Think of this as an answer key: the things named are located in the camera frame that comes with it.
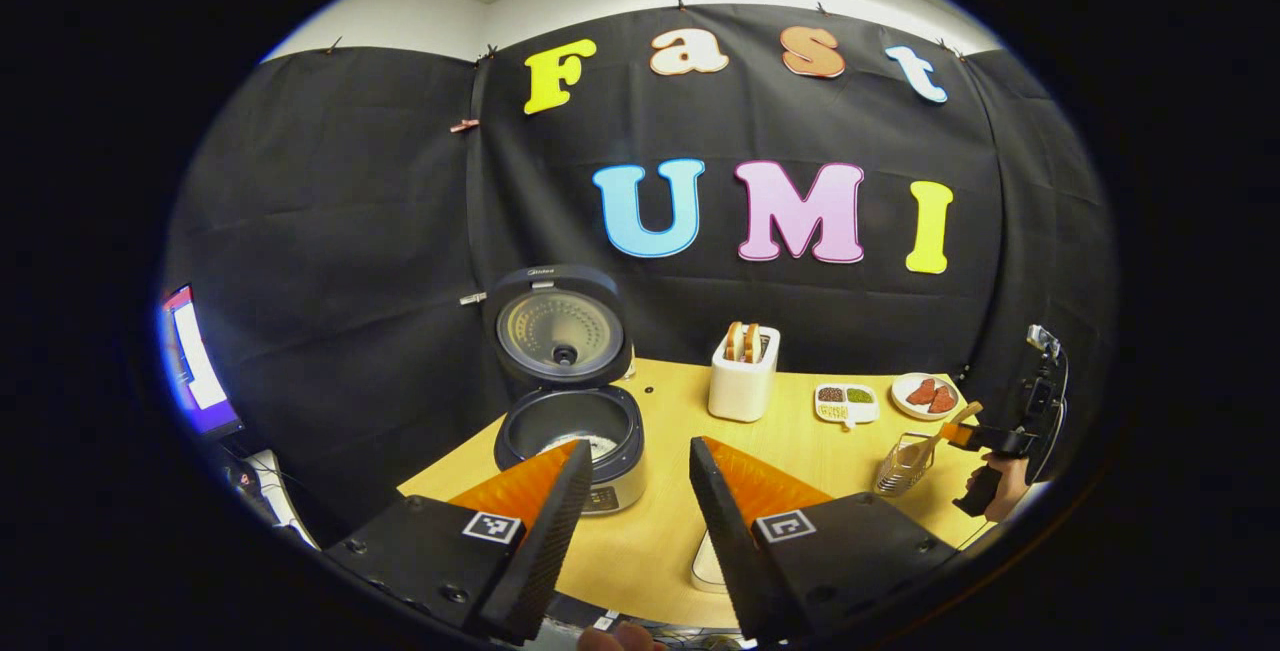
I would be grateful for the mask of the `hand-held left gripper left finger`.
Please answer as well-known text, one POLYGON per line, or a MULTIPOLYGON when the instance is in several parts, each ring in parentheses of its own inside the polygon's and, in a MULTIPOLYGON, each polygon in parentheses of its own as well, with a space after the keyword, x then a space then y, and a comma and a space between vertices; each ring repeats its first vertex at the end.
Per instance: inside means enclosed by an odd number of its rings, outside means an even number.
POLYGON ((411 495, 325 550, 348 578, 480 639, 534 639, 593 482, 561 443, 443 501, 411 495))

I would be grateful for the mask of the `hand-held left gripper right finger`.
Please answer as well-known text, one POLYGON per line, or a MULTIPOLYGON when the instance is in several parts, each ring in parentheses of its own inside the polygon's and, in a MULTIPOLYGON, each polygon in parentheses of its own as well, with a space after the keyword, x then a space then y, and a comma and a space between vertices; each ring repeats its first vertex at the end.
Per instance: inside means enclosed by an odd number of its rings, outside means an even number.
POLYGON ((957 553, 874 492, 831 496, 714 437, 692 437, 689 478, 740 631, 762 645, 846 631, 957 553))

